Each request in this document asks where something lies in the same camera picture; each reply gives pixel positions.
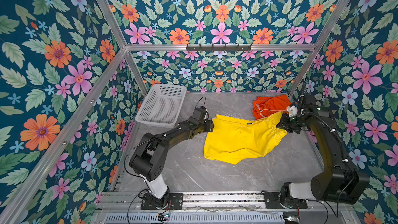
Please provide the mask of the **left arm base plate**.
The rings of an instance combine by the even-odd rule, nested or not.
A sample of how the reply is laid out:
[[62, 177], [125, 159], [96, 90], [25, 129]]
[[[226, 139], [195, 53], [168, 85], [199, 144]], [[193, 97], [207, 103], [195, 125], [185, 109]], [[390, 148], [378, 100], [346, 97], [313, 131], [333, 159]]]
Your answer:
[[166, 193], [158, 199], [150, 193], [145, 193], [142, 199], [141, 210], [180, 210], [183, 205], [182, 193]]

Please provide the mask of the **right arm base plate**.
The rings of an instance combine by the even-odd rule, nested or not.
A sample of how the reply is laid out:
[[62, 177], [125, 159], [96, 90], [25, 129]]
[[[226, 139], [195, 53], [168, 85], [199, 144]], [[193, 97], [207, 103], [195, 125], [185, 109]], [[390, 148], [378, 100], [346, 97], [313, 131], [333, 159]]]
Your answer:
[[294, 199], [285, 196], [280, 192], [262, 191], [265, 206], [267, 209], [307, 209], [308, 205], [305, 200]]

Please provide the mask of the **yellow shorts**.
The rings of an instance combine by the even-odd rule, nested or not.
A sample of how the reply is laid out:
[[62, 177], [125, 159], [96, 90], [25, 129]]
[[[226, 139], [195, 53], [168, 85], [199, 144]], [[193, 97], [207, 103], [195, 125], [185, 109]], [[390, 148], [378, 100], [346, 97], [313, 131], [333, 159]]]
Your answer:
[[282, 139], [287, 131], [277, 128], [282, 112], [249, 121], [217, 115], [214, 129], [209, 132], [204, 145], [204, 157], [236, 165], [242, 160], [265, 157]]

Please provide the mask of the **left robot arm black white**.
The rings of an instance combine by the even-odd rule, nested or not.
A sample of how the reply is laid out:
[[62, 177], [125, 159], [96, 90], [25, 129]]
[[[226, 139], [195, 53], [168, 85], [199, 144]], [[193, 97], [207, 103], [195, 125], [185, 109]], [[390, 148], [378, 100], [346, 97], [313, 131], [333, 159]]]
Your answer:
[[192, 116], [179, 125], [161, 134], [146, 133], [134, 150], [129, 161], [130, 168], [142, 178], [148, 187], [144, 196], [146, 203], [157, 209], [164, 209], [170, 203], [170, 189], [165, 183], [162, 172], [169, 150], [177, 144], [193, 139], [201, 133], [210, 133], [214, 129], [205, 106], [194, 109]]

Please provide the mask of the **orange shorts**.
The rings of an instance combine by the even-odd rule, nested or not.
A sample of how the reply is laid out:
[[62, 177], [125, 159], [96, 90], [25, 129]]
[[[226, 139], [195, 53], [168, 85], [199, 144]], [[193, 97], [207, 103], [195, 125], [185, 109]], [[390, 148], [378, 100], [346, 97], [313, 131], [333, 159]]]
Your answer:
[[275, 97], [257, 97], [252, 102], [252, 105], [254, 118], [261, 119], [279, 111], [286, 112], [291, 102], [286, 95], [280, 95]]

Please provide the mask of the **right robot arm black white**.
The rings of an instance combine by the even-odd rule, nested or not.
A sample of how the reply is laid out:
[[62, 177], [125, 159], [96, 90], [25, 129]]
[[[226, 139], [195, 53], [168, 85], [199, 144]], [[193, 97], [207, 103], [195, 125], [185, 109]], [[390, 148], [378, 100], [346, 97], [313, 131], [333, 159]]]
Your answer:
[[318, 106], [312, 95], [301, 95], [298, 105], [282, 115], [277, 128], [296, 134], [313, 131], [323, 160], [323, 172], [309, 182], [284, 183], [278, 196], [281, 206], [290, 208], [305, 200], [353, 205], [359, 200], [370, 179], [346, 151], [330, 108]]

